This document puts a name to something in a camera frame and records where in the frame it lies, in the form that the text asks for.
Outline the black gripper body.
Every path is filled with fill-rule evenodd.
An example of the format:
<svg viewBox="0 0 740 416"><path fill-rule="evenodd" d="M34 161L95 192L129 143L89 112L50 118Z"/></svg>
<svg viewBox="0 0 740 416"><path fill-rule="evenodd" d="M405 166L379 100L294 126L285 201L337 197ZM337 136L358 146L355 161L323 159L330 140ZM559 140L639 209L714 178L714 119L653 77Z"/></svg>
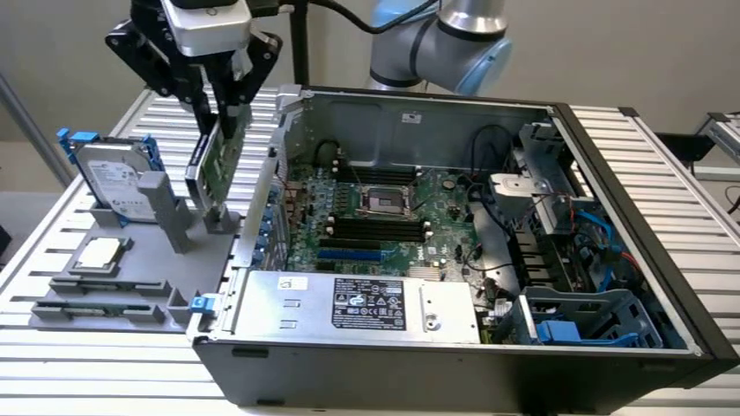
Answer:
<svg viewBox="0 0 740 416"><path fill-rule="evenodd" d="M246 1L133 1L130 21L153 47L170 57L174 50L211 82L211 56L245 49L255 34L257 13ZM234 78L250 69L246 53L233 58Z"/></svg>

